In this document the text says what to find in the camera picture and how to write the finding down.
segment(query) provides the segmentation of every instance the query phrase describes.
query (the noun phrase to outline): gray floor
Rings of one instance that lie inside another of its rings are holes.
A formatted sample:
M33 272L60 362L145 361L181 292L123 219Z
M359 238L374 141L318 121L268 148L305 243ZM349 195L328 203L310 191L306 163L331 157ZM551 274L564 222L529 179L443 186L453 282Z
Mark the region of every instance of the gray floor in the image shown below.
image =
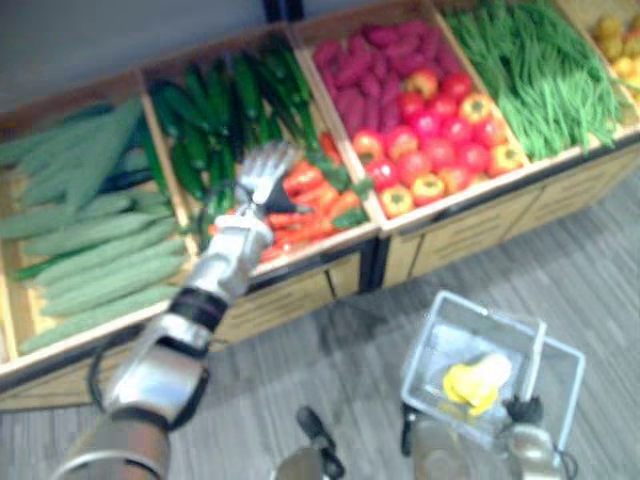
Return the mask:
M324 416L353 479L411 478L398 451L399 370L440 288L547 320L588 357L569 449L581 478L640 478L640 174L588 211L405 285L320 310L210 360L198 416L173 437L175 479L265 479ZM0 416L0 478L46 478L93 408ZM8 473L2 470L8 465Z

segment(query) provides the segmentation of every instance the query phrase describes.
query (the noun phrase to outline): wire basket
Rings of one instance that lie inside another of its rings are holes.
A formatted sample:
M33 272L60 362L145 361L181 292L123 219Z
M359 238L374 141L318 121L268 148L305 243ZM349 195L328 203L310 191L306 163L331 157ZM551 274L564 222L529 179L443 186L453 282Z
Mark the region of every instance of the wire basket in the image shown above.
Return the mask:
M449 291L440 291L408 356L402 399L471 440L492 448L510 424L502 402L522 388L535 335L533 325L516 322ZM472 364L490 353L506 356L511 361L512 373L500 388L493 407L472 417L467 406L449 401L443 392L442 379L452 365ZM545 337L534 395L541 398L544 406L543 427L560 450L566 446L573 423L584 368L584 354Z

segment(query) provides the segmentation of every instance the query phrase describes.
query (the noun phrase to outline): robotic arm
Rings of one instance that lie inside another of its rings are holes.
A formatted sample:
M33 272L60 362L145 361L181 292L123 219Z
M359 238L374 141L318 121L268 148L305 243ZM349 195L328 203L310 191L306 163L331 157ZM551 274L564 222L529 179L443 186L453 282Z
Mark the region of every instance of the robotic arm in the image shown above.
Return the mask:
M296 209L281 180L300 153L269 144L245 159L236 192L243 205L217 219L219 233L167 311L145 328L106 390L104 415L72 447L54 480L168 476L168 433L195 413L209 378L205 357L213 333L273 241L263 220Z

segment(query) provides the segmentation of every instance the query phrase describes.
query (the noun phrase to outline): black joint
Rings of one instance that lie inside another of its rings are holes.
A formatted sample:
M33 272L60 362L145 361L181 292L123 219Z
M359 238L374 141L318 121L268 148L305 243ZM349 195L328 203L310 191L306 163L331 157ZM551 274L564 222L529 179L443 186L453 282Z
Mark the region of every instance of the black joint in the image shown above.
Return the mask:
M212 293L186 287L173 299L168 311L199 323L213 333L227 311L227 304Z

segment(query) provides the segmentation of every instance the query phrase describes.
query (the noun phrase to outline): bundle of green beans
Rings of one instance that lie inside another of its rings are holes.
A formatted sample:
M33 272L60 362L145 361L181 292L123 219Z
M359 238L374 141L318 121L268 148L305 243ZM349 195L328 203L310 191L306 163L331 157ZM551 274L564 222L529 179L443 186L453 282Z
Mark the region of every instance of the bundle of green beans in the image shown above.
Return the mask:
M620 115L600 58L548 2L481 2L445 18L532 160L613 141Z

